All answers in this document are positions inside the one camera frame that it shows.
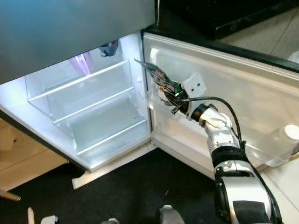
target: glass shelf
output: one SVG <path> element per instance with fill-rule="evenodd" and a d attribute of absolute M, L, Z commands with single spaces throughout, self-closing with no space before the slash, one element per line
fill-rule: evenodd
<path fill-rule="evenodd" d="M 29 102 L 54 123 L 132 88 L 128 61 L 85 76 Z"/>
<path fill-rule="evenodd" d="M 146 140 L 149 137 L 148 124 L 146 120 L 141 120 L 132 128 L 120 133 L 112 139 L 85 151 L 79 156 L 86 160 L 91 168 L 103 166 L 115 157 L 122 156 L 129 149 Z"/>
<path fill-rule="evenodd" d="M 111 57 L 102 57 L 98 48 L 85 52 L 83 55 L 90 58 L 89 70 L 91 74 L 124 61 L 120 46 L 115 55 Z M 28 99 L 32 100 L 84 77 L 86 77 L 84 72 L 76 68 L 71 59 L 36 71 L 25 76 Z"/>
<path fill-rule="evenodd" d="M 133 104 L 133 91 L 56 122 L 72 136 L 82 154 L 145 122 Z"/>

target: refrigerator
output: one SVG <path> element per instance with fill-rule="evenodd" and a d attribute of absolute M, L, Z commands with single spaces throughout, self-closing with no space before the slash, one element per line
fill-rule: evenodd
<path fill-rule="evenodd" d="M 31 2 L 36 3 L 35 8 L 41 7 L 45 15 L 54 7 L 49 2 L 44 3 L 48 4 L 46 7 L 37 1 Z M 221 97 L 235 110 L 242 138 L 247 141 L 249 160 L 259 166 L 275 158 L 255 144 L 273 130 L 299 124 L 299 74 L 143 32 L 141 29 L 155 22 L 154 2 L 128 2 L 134 4 L 133 9 L 123 3 L 116 7 L 104 1 L 88 1 L 84 5 L 79 1 L 78 5 L 69 2 L 68 6 L 72 7 L 66 11 L 73 20 L 63 20 L 68 33 L 62 30 L 62 34 L 56 33 L 61 39 L 49 29 L 42 29 L 39 38 L 34 36 L 36 31 L 31 36 L 26 34 L 35 39 L 18 42 L 20 49 L 3 49 L 2 44 L 1 51 L 8 51 L 10 57 L 7 61 L 4 58 L 1 65 L 1 73 L 5 74 L 0 85 L 1 116 L 91 172 L 151 142 L 154 147 L 213 178 L 214 168 L 204 129 L 180 112 L 171 113 L 173 107 L 160 100 L 153 80 L 136 59 L 156 64 L 180 83 L 197 73 L 206 87 L 203 96 Z M 81 14 L 88 9 L 90 14 Z M 100 12 L 113 16 L 102 18 L 103 14 L 98 15 Z M 59 15 L 54 20 L 63 19 Z M 24 26 L 13 22 L 6 26 L 8 29 L 8 25 L 15 25 L 9 34 L 25 32 Z M 45 21 L 36 23 L 48 26 Z M 44 32 L 51 32 L 54 40 L 45 37 Z M 2 43 L 15 45 L 13 39 L 5 35 L 2 35 Z M 225 107 L 214 104 L 230 116 Z"/>

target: plastic bottle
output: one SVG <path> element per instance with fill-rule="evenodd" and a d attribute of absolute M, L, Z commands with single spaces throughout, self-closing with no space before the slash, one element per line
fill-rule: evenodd
<path fill-rule="evenodd" d="M 276 167 L 289 161 L 293 149 L 299 143 L 299 127 L 286 125 L 266 135 L 255 147 L 269 155 L 266 165 Z"/>

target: wire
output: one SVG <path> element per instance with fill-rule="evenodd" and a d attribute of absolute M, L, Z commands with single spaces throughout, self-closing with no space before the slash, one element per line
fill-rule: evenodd
<path fill-rule="evenodd" d="M 216 100 L 216 101 L 220 101 L 220 102 L 222 102 L 229 109 L 229 111 L 231 112 L 231 114 L 232 114 L 232 116 L 233 116 L 233 118 L 235 120 L 235 126 L 237 128 L 237 138 L 238 138 L 239 143 L 241 145 L 241 143 L 242 143 L 242 136 L 241 136 L 240 124 L 239 124 L 238 118 L 237 118 L 237 116 L 236 116 L 233 108 L 231 107 L 231 105 L 227 101 L 225 101 L 224 99 L 219 98 L 219 97 L 196 97 L 196 98 L 183 99 L 183 100 L 180 100 L 180 102 L 190 102 L 190 101 L 200 101 L 200 100 Z"/>
<path fill-rule="evenodd" d="M 241 129 L 240 129 L 240 124 L 239 124 L 238 118 L 237 118 L 233 108 L 227 101 L 225 101 L 224 99 L 219 98 L 219 97 L 196 97 L 196 98 L 183 99 L 183 100 L 180 100 L 179 102 L 190 102 L 190 101 L 200 101 L 200 100 L 216 100 L 216 101 L 222 102 L 225 106 L 227 106 L 227 108 L 229 109 L 229 111 L 231 112 L 231 114 L 233 115 L 234 120 L 235 120 L 235 125 L 236 125 L 237 133 L 238 133 L 237 138 L 240 143 L 240 148 L 241 148 L 241 150 L 244 150 L 244 152 L 245 152 L 246 141 L 242 141 Z M 267 184 L 265 183 L 265 181 L 263 180 L 263 178 L 261 177 L 259 172 L 256 170 L 256 168 L 251 164 L 251 162 L 249 160 L 247 162 L 252 166 L 254 173 L 256 174 L 258 179 L 261 181 L 261 183 L 265 187 L 265 189 L 270 197 L 273 222 L 275 224 L 282 224 L 283 222 L 282 222 L 279 206 L 277 204 L 277 201 L 276 201 L 274 195 L 272 194 L 271 190 L 268 188 Z"/>

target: black mat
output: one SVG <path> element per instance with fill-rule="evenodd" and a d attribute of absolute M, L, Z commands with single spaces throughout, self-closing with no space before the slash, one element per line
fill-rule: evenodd
<path fill-rule="evenodd" d="M 162 150 L 72 190 L 71 178 L 80 175 L 65 164 L 11 190 L 22 199 L 0 200 L 0 223 L 28 223 L 27 208 L 32 207 L 36 224 L 51 215 L 60 224 L 97 224 L 110 217 L 123 224 L 150 224 L 164 204 L 176 208 L 188 224 L 222 223 L 215 214 L 213 181 Z"/>

